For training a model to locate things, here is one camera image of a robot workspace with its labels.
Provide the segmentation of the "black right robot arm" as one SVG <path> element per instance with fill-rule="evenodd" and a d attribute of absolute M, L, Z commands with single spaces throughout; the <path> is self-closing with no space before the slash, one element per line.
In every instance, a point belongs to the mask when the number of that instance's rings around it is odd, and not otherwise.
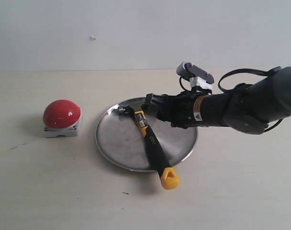
<path fill-rule="evenodd" d="M 291 67 L 269 71 L 236 69 L 229 76 L 248 73 L 262 77 L 255 84 L 240 83 L 214 94 L 214 78 L 189 62 L 176 70 L 180 80 L 190 83 L 178 95 L 147 94 L 142 109 L 172 127 L 231 127 L 239 132 L 260 135 L 291 116 Z"/>

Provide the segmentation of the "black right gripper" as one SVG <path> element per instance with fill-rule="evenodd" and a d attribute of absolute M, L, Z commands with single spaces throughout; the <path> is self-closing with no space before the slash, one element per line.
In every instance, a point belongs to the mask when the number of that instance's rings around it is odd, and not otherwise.
<path fill-rule="evenodd" d="M 169 122 L 172 127 L 207 127 L 203 120 L 197 121 L 194 115 L 196 100 L 203 100 L 204 97 L 206 95 L 199 92 L 181 92 L 177 95 L 149 93 L 141 109 L 148 115 L 156 115 L 157 119 Z"/>

